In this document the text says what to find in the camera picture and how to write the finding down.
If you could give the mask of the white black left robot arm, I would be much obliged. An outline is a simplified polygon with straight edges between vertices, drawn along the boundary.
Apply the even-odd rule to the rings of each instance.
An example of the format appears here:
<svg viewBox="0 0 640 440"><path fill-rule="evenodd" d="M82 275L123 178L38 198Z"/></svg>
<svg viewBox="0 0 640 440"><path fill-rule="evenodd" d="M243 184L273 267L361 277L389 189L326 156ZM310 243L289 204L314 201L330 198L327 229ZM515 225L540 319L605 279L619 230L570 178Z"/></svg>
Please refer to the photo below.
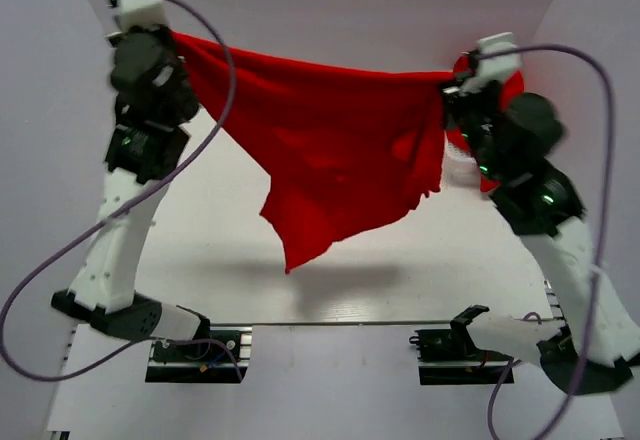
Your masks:
<svg viewBox="0 0 640 440"><path fill-rule="evenodd" d="M113 338L177 340L188 358L199 359L211 347L209 320L135 290L143 247L167 189L111 215L176 170L190 139L182 126L200 105L168 27L134 27L112 44L115 128L104 159L104 225L91 238L84 266L67 289L53 294L51 305Z"/></svg>

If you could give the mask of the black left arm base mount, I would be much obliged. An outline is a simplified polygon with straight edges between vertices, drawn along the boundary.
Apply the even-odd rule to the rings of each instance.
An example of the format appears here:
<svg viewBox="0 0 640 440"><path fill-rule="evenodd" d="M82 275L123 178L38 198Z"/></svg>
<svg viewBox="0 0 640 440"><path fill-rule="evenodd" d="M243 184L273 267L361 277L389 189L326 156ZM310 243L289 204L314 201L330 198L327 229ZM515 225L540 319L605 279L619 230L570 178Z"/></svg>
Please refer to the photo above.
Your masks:
<svg viewBox="0 0 640 440"><path fill-rule="evenodd" d="M216 326L210 336L231 352L239 370L218 344L173 345L166 341L152 344L146 369L146 383L239 384L249 366L252 328Z"/></svg>

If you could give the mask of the red t-shirt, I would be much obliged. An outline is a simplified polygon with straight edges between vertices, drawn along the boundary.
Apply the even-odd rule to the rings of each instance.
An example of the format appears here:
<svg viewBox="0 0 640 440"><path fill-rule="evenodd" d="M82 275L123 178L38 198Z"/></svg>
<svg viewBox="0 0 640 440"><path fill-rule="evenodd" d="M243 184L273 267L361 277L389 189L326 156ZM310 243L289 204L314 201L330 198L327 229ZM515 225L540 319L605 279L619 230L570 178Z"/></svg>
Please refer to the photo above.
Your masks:
<svg viewBox="0 0 640 440"><path fill-rule="evenodd" d="M394 223L440 189L439 87L448 72L384 73L253 53L175 35L211 115L237 90L226 132L269 175L262 216L293 270Z"/></svg>

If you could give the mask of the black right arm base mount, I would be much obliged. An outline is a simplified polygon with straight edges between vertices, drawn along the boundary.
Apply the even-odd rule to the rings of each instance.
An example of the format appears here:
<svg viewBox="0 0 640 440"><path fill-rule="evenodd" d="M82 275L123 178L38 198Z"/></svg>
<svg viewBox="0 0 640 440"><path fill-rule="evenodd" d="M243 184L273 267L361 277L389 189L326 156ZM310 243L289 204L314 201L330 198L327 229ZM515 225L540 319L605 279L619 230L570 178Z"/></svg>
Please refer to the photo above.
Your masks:
<svg viewBox="0 0 640 440"><path fill-rule="evenodd" d="M421 386L495 385L512 360L493 351L469 353L455 344L450 329L416 330L409 344L417 352Z"/></svg>

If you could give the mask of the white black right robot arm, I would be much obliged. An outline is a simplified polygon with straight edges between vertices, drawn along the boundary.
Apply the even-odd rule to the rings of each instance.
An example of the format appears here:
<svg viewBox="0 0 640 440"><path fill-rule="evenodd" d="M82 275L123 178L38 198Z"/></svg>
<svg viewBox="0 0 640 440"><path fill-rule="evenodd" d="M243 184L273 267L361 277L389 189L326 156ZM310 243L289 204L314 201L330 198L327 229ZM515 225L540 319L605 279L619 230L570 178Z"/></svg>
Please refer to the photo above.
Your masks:
<svg viewBox="0 0 640 440"><path fill-rule="evenodd" d="M590 303L597 272L586 209L547 159L563 125L545 97L525 92L501 107L500 93L497 81L474 93L444 85L444 123L459 128L480 171L498 182L489 197L550 282L564 318L537 324L473 307L452 320L452 348L466 359L489 350L530 363L565 393L585 350L574 394L614 392L633 377L639 327L604 274L597 303Z"/></svg>

